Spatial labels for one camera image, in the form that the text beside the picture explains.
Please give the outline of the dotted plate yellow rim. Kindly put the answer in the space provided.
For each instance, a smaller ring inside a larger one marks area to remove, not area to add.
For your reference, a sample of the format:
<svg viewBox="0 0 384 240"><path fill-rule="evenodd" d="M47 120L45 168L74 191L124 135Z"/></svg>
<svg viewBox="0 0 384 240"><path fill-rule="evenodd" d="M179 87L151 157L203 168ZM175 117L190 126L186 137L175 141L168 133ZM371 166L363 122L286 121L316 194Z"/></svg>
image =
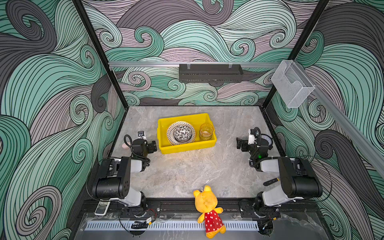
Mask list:
<svg viewBox="0 0 384 240"><path fill-rule="evenodd" d="M185 125L185 126L189 126L192 130L192 138L185 142L185 143L179 143L175 140L174 136L173 136L173 131L175 129L176 126L181 126L181 125ZM173 124L171 124L168 129L167 129L167 138L168 138L168 141L171 143L171 145L182 145L182 144L189 144L189 143L192 143L194 142L195 138L196 138L196 131L195 131L195 128L188 122L185 122L185 121L178 121L178 122L175 122Z"/></svg>

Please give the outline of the black leaf patterned bowl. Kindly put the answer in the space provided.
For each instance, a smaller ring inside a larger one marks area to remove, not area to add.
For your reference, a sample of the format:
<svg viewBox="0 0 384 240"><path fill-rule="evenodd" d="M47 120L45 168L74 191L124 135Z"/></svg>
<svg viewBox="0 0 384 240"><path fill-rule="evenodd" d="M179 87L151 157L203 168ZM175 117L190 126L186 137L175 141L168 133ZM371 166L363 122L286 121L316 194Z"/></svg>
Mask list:
<svg viewBox="0 0 384 240"><path fill-rule="evenodd" d="M176 126L173 131L175 140L179 143L185 143L192 138L192 130L189 126Z"/></svg>

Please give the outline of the pink plastic cup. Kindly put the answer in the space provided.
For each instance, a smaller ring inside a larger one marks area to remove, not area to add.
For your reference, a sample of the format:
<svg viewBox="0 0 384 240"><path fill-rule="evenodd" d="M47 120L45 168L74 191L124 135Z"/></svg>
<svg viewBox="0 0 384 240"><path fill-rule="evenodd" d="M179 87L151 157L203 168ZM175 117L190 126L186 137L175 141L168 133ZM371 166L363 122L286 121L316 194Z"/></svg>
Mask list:
<svg viewBox="0 0 384 240"><path fill-rule="evenodd" d="M213 125L204 123L200 126L199 136L201 141L209 141L214 133Z"/></svg>

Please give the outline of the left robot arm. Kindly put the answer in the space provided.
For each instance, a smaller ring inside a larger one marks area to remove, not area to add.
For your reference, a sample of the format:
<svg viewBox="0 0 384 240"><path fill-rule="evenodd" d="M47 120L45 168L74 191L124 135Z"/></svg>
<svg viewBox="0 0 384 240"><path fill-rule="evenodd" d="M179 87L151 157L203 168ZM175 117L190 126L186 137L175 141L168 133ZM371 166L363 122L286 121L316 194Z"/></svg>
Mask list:
<svg viewBox="0 0 384 240"><path fill-rule="evenodd" d="M125 135L124 144L131 150L130 156L110 157L101 161L90 195L99 201L96 216L106 215L112 202L121 203L136 214L147 210L145 194L131 186L131 174L143 172L150 166L148 155L157 151L156 142L148 142L145 132L139 131L135 140Z"/></svg>

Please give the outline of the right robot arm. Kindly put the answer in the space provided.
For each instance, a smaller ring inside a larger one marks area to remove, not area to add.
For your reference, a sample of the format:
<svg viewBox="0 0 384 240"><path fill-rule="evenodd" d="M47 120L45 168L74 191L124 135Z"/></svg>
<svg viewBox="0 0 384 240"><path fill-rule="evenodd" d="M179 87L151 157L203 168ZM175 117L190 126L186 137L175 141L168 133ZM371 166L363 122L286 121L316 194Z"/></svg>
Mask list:
<svg viewBox="0 0 384 240"><path fill-rule="evenodd" d="M304 157L270 157L273 138L262 134L258 127L249 130L248 139L236 138L237 149L250 154L249 166L258 172L277 173L279 176L264 182L269 186L276 182L276 187L258 193L254 208L277 207L296 201L319 198L323 187L311 163Z"/></svg>

